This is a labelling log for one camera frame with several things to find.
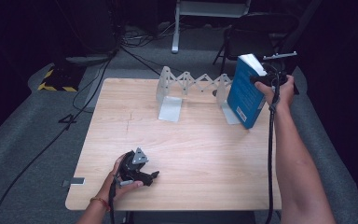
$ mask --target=black device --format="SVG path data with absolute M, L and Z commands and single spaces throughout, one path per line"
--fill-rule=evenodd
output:
M 283 85 L 287 81 L 287 73 L 285 71 L 278 71 L 269 63 L 262 63 L 264 70 L 267 72 L 265 76 L 249 76 L 250 81 L 255 84 L 257 81 L 263 83 L 266 86 L 276 86 L 276 82 L 279 82 L 279 85 Z M 295 84 L 295 94 L 299 95 L 298 88 Z
M 137 148 L 136 152 L 128 152 L 124 156 L 123 161 L 118 168 L 119 176 L 123 180 L 120 186 L 126 185 L 126 183 L 128 183 L 127 181 L 135 180 L 140 180 L 144 182 L 145 186 L 150 186 L 153 183 L 153 179 L 158 176 L 159 171 L 156 171 L 151 175 L 142 173 L 141 169 L 145 166 L 147 162 L 148 158 L 140 148 Z
M 151 175 L 141 172 L 142 167 L 149 161 L 146 155 L 140 148 L 136 148 L 136 151 L 129 151 L 124 155 L 123 160 L 118 166 L 117 172 L 113 176 L 113 182 L 109 190 L 109 206 L 110 206 L 110 220 L 112 224 L 115 224 L 115 213 L 113 199 L 116 196 L 116 186 L 120 188 L 133 183 L 133 181 L 140 180 L 145 186 L 150 186 L 153 183 L 153 179 L 157 178 L 159 171 L 152 173 Z

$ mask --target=forearm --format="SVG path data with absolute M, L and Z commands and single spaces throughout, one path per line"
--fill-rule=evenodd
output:
M 104 180 L 101 189 L 98 191 L 96 198 L 101 198 L 105 202 L 109 203 L 109 190 L 113 181 L 113 173 L 110 172 L 108 177 Z M 82 217 L 78 220 L 77 224 L 82 223 L 102 223 L 103 217 L 106 213 L 106 207 L 101 201 L 92 200 L 89 202 L 89 206 L 83 213 Z
M 301 140 L 290 114 L 289 106 L 282 105 L 275 116 L 276 171 L 282 195 L 282 222 L 285 211 L 290 216 L 328 217 L 334 222 L 318 170 Z

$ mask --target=cable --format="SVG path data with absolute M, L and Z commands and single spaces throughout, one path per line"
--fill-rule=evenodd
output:
M 154 36 L 151 36 L 151 35 L 137 35 L 137 36 L 132 36 L 131 37 L 124 37 L 123 38 L 123 45 L 128 47 L 128 48 L 137 48 L 137 47 L 143 47 L 143 46 L 146 46 L 147 44 L 149 44 L 150 42 L 154 41 L 154 40 L 160 40 L 162 38 L 165 38 L 166 36 L 168 35 L 173 35 L 173 33 L 171 34 L 167 34 L 165 35 L 164 33 L 166 31 L 168 31 L 171 27 L 173 27 L 175 25 L 175 22 L 170 24 L 169 26 L 167 26 L 163 31 L 161 31 L 157 37 L 154 37 Z M 134 40 L 134 39 L 139 39 L 138 43 L 137 44 L 130 44 L 129 43 L 129 40 Z
M 77 37 L 77 39 L 80 41 L 80 43 L 88 50 L 90 50 L 91 52 L 95 52 L 95 53 L 101 53 L 101 54 L 111 54 L 112 52 L 111 51 L 108 51 L 108 52 L 102 52 L 102 51 L 98 51 L 96 49 L 93 49 L 91 47 L 89 47 L 83 40 L 82 38 L 80 38 L 80 36 L 77 34 L 74 26 L 72 25 L 72 23 L 69 21 L 69 18 L 66 16 L 65 12 L 63 11 L 60 3 L 57 1 L 57 0 L 54 0 L 57 7 L 59 8 L 61 14 L 63 15 L 63 17 L 65 18 L 66 22 L 68 23 L 69 27 L 71 28 L 72 32 L 74 33 L 74 35 Z
M 2 205 L 2 202 L 4 201 L 4 199 L 6 198 L 7 194 L 10 192 L 10 190 L 13 188 L 13 186 L 16 184 L 16 182 L 19 180 L 19 178 L 25 173 L 25 171 L 28 170 L 28 168 L 69 128 L 69 126 L 75 121 L 75 119 L 77 119 L 77 117 L 84 111 L 84 109 L 87 107 L 87 105 L 91 102 L 91 99 L 95 96 L 95 94 L 97 93 L 97 90 L 99 89 L 101 82 L 103 80 L 103 75 L 104 72 L 106 70 L 106 67 L 108 64 L 110 64 L 110 62 L 112 61 L 113 57 L 111 57 L 108 61 L 108 63 L 105 65 L 104 69 L 103 69 L 103 73 L 101 75 L 100 81 L 98 82 L 98 86 L 95 89 L 95 92 L 91 95 L 91 97 L 89 98 L 89 100 L 86 102 L 86 104 L 81 108 L 80 111 L 77 112 L 77 114 L 71 118 L 69 120 L 69 122 L 65 125 L 64 128 L 62 128 L 62 130 L 53 138 L 53 140 L 51 140 L 23 169 L 22 171 L 14 178 L 14 180 L 10 183 L 9 187 L 7 188 L 7 190 L 5 191 L 5 193 L 2 195 L 1 199 L 0 199 L 0 207 Z
M 161 67 L 164 67 L 164 66 L 165 66 L 165 65 L 163 65 L 163 64 L 155 63 L 155 62 L 152 62 L 152 61 L 150 61 L 150 60 L 147 60 L 146 58 L 142 57 L 141 55 L 137 55 L 137 54 L 132 53 L 132 56 L 138 57 L 138 58 L 140 58 L 140 59 L 142 59 L 142 60 L 144 60 L 144 61 L 147 61 L 147 62 L 149 62 L 149 63 L 153 63 L 153 64 L 158 65 L 158 66 L 161 66 Z M 172 70 L 175 70 L 175 71 L 180 72 L 180 73 L 184 73 L 184 72 L 185 72 L 185 71 L 182 71 L 182 70 L 173 68 L 173 67 L 170 67 L 170 68 L 171 68 Z
M 272 137 L 274 132 L 274 118 L 276 111 L 276 104 L 279 103 L 280 95 L 280 77 L 275 69 L 274 74 L 276 75 L 274 87 L 274 97 L 272 98 L 271 105 L 269 106 L 269 134 L 268 134 L 268 217 L 266 224 L 269 224 L 272 219 L 272 213 L 274 209 L 274 200 L 272 196 Z
M 129 36 L 126 36 L 127 33 L 135 33 L 135 35 L 130 34 Z M 128 48 L 137 48 L 137 47 L 143 47 L 149 44 L 151 41 L 156 40 L 157 38 L 151 36 L 151 35 L 138 35 L 137 31 L 128 31 L 124 35 L 124 38 L 122 39 L 122 45 L 128 47 Z M 138 40 L 138 43 L 130 43 L 130 41 Z
M 110 215 L 110 221 L 111 221 L 112 224 L 115 224 L 115 207 L 114 207 L 114 204 L 113 204 L 113 199 L 116 196 L 117 180 L 119 178 L 119 172 L 120 172 L 121 166 L 123 165 L 123 161 L 127 159 L 127 155 L 128 154 L 126 154 L 123 157 L 123 159 L 121 160 L 120 164 L 118 165 L 116 173 L 113 175 L 113 181 L 110 184 L 110 188 L 109 188 L 109 201 L 108 201 L 108 203 L 109 203 L 109 206 L 110 206 L 109 215 Z
M 278 219 L 281 220 L 281 213 L 279 211 L 275 211 L 275 213 L 277 214 Z
M 126 49 L 124 49 L 123 47 L 121 47 L 126 53 L 130 54 L 130 56 L 132 56 L 134 59 L 138 60 L 140 63 L 144 64 L 146 67 L 148 67 L 150 70 L 152 70 L 154 73 L 156 73 L 159 76 L 159 73 L 152 67 L 150 67 L 147 63 L 142 62 L 140 59 L 138 59 L 137 57 L 135 57 L 132 53 L 128 52 Z
M 113 54 L 115 54 L 115 53 L 112 53 L 104 58 L 96 59 L 96 60 L 87 60 L 87 61 L 83 61 L 83 62 L 76 62 L 76 61 L 68 61 L 68 62 L 73 64 L 74 66 L 78 66 L 78 67 L 90 67 L 90 66 L 97 65 L 100 63 L 106 63 L 107 61 L 109 61 L 110 57 L 112 57 Z
M 95 78 L 94 78 L 91 82 L 89 82 L 89 84 L 87 84 L 83 89 L 81 89 L 81 90 L 77 93 L 77 95 L 75 96 L 74 100 L 72 101 L 72 106 L 73 106 L 75 109 L 81 110 L 81 108 L 79 108 L 79 107 L 77 107 L 77 106 L 75 105 L 75 100 L 76 100 L 77 96 L 78 96 L 83 90 L 85 90 L 89 85 L 91 85 L 91 83 L 93 83 L 93 82 L 98 78 L 98 76 L 100 75 L 100 72 L 101 72 L 101 69 L 102 69 L 102 68 L 103 68 L 103 65 L 101 65 L 101 67 L 98 69 L 97 76 L 95 76 Z M 93 113 L 92 111 L 86 111 L 86 110 L 83 110 L 83 112 L 85 112 L 85 113 L 90 113 L 90 114 Z

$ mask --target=dark background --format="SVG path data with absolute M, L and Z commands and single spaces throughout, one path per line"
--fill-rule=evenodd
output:
M 251 11 L 268 10 L 266 2 L 254 0 Z M 300 15 L 310 1 L 293 2 L 278 6 Z M 31 93 L 27 81 L 34 72 L 62 57 L 96 53 L 79 42 L 66 20 L 92 49 L 115 45 L 103 0 L 59 3 L 68 18 L 54 1 L 0 0 L 0 125 Z M 174 6 L 174 1 L 129 0 L 120 12 L 155 35 L 158 23 L 173 20 Z M 289 70 L 298 65 L 306 76 L 314 108 L 358 186 L 358 1 L 322 1 L 294 50 L 299 55 Z

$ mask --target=hand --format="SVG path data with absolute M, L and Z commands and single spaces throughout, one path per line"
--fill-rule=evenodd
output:
M 115 165 L 113 167 L 113 170 L 109 173 L 109 175 L 106 177 L 105 181 L 103 182 L 103 186 L 101 187 L 100 191 L 97 194 L 97 197 L 104 199 L 106 202 L 109 201 L 109 190 L 110 190 L 110 186 L 113 182 L 113 176 L 116 174 L 118 166 L 120 165 L 121 161 L 123 160 L 125 154 L 121 155 L 115 162 Z M 144 183 L 142 181 L 134 181 L 133 183 L 121 187 L 121 189 L 119 187 L 116 187 L 116 196 L 113 199 L 113 201 L 117 201 L 118 199 L 120 199 L 124 194 L 126 194 L 127 192 L 133 190 L 133 189 L 138 189 L 141 186 L 143 186 Z
M 293 102 L 295 94 L 295 78 L 287 75 L 287 81 L 280 86 L 280 102 L 277 104 L 277 111 L 280 108 L 288 109 Z M 264 85 L 261 82 L 256 82 L 255 87 L 264 93 L 266 96 L 267 104 L 271 105 L 272 98 L 274 97 L 274 91 L 271 87 Z

